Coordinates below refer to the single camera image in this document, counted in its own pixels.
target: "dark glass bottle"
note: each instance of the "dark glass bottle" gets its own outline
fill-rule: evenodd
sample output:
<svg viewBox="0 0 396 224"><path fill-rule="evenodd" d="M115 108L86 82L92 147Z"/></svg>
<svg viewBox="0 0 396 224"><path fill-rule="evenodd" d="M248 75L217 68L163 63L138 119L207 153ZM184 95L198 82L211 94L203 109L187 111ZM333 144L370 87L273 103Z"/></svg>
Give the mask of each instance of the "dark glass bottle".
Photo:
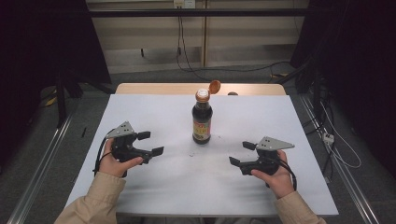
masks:
<svg viewBox="0 0 396 224"><path fill-rule="evenodd" d="M197 103L192 108L192 139L197 144L205 144L210 140L210 126L213 110L209 104L209 92L200 89L195 94Z"/></svg>

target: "hand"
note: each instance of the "hand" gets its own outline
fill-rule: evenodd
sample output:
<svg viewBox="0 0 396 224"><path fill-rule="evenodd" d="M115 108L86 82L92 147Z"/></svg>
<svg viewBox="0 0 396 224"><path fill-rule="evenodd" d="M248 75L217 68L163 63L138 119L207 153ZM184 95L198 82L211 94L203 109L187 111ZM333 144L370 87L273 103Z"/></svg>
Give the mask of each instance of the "hand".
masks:
<svg viewBox="0 0 396 224"><path fill-rule="evenodd" d="M106 155L102 158L100 163L99 171L108 175L114 175L117 177L122 177L122 175L128 169L140 164L143 162L143 158L137 157L125 162L117 161L111 152L111 144L113 143L114 139L108 139L105 144L105 151L103 155Z"/></svg>
<svg viewBox="0 0 396 224"><path fill-rule="evenodd" d="M288 162L284 151L278 150L277 154L282 161ZM252 170L251 174L265 181L278 199L294 192L290 173L282 166L279 166L279 169L273 175L268 175L259 170Z"/></svg>

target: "person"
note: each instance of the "person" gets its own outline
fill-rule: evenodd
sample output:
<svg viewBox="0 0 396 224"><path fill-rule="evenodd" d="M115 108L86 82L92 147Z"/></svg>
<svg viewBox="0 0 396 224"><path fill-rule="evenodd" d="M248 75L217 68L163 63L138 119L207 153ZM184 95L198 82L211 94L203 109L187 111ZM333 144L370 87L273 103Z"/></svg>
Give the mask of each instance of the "person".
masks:
<svg viewBox="0 0 396 224"><path fill-rule="evenodd" d="M121 177L128 169L142 163L143 159L139 157L126 162L117 161L109 153L112 142L113 139L106 141L105 156L101 160L99 172L92 181L87 195L76 199L66 206L56 219L56 224L117 223L116 204L125 186L125 180ZM286 153L282 150L277 152L279 158L287 162ZM283 223L326 223L323 218L318 217L309 208L301 195L294 190L290 173L282 166L273 175L268 175L259 170L252 170L251 174L267 183L275 194L277 198L275 201L276 211ZM220 218L219 222L216 221L215 223L230 222Z"/></svg>

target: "sleeve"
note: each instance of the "sleeve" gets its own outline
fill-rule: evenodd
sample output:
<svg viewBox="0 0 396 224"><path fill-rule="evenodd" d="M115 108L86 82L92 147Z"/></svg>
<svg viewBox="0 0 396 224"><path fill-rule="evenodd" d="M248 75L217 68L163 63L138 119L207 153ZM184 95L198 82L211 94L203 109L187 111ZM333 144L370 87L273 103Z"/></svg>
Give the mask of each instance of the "sleeve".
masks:
<svg viewBox="0 0 396 224"><path fill-rule="evenodd" d="M117 223L116 203L125 180L98 172L88 193L70 203L55 223Z"/></svg>
<svg viewBox="0 0 396 224"><path fill-rule="evenodd" d="M277 213L283 223L325 224L326 221L318 217L306 204L301 195L293 193L275 202Z"/></svg>

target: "bottle label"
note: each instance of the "bottle label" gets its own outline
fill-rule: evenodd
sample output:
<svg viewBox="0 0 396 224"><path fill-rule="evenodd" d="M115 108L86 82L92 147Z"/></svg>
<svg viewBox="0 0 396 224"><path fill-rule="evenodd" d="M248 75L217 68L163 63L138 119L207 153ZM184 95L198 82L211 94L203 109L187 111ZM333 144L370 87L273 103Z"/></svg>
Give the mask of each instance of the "bottle label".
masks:
<svg viewBox="0 0 396 224"><path fill-rule="evenodd" d="M210 120L205 123L199 123L193 121L193 134L194 138L200 141L204 141L210 137Z"/></svg>

